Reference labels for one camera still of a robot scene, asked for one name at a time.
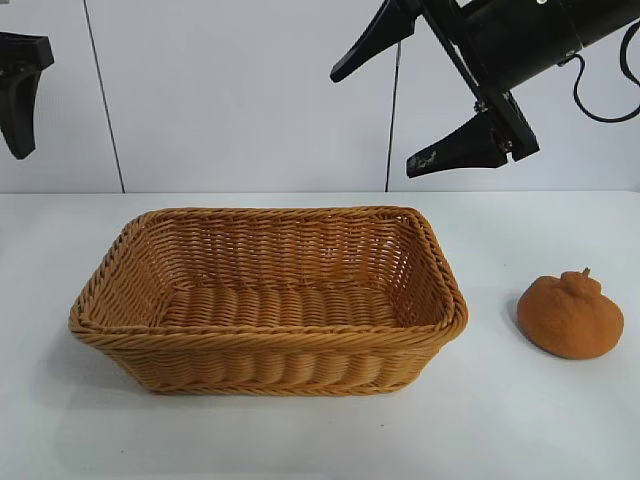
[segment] robotic hand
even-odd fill
[[[590,113],[580,101],[578,84],[584,59],[577,54],[640,17],[640,0],[385,0],[353,48],[333,67],[340,82],[369,59],[414,33],[424,17],[475,95],[476,115],[440,142],[407,161],[417,177],[455,168],[497,168],[507,154],[521,160],[539,150],[536,137],[510,90],[553,65],[581,62],[574,88],[578,106],[592,119],[619,122],[640,115],[640,107],[621,118]],[[623,40],[624,75],[640,86],[627,63],[627,49],[640,22]]]
[[[42,71],[52,64],[47,37],[0,32],[0,129],[19,160],[36,148],[36,93]]]

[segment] table surface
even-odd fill
[[[122,226],[178,206],[413,206],[469,325],[398,393],[166,397],[73,339],[75,297]],[[638,479],[640,194],[0,196],[0,478]],[[610,354],[552,357],[514,323],[540,275],[591,267],[625,312]]]

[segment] white wall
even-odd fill
[[[605,116],[632,111],[637,87],[620,73],[622,31],[584,50],[584,102]],[[630,49],[640,72],[640,39]],[[541,152],[497,170],[456,170],[408,179],[406,159],[448,135],[473,115],[474,97],[444,50],[420,21],[403,42],[392,149],[391,190],[640,190],[640,119],[604,125],[575,106],[578,64],[553,68],[514,90]]]
[[[333,85],[331,66],[381,0],[88,0],[128,191],[384,188],[395,51]],[[48,35],[56,64],[36,107],[37,150],[0,142],[0,192],[120,191],[82,0],[12,0],[0,31]],[[585,102],[626,113],[622,32],[587,49]],[[631,64],[640,71],[640,41]],[[542,151],[498,170],[405,176],[405,160],[473,115],[474,98],[425,22],[403,43],[391,190],[640,190],[635,120],[573,104],[577,65],[515,90]]]
[[[89,0],[128,192],[384,188],[395,56],[329,72],[379,0]]]
[[[36,151],[19,162],[0,140],[0,192],[119,192],[82,0],[12,0],[0,31],[49,36],[56,59],[38,91]]]

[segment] rectangular basket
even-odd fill
[[[131,221],[69,327],[155,392],[366,395],[467,316],[416,210],[190,208]]]

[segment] wicker basket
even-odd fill
[[[155,392],[366,395],[466,322],[413,209],[170,209],[125,227],[69,327]]]

